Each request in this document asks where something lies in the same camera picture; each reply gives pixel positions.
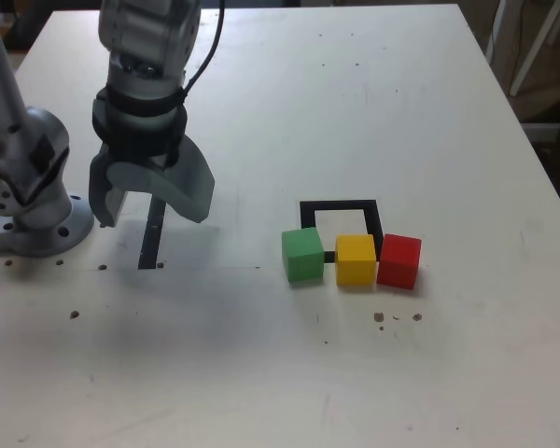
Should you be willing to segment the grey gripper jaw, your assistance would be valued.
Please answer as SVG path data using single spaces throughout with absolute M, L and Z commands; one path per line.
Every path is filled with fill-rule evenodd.
M 126 200 L 127 191 L 114 186 L 107 178 L 108 168 L 115 162 L 109 147 L 102 144 L 90 165 L 89 202 L 101 225 L 114 228 Z
M 207 161 L 188 137 L 181 139 L 175 161 L 159 166 L 153 161 L 115 161 L 106 178 L 124 191 L 143 192 L 169 204 L 180 216 L 196 223 L 209 215 L 215 179 Z

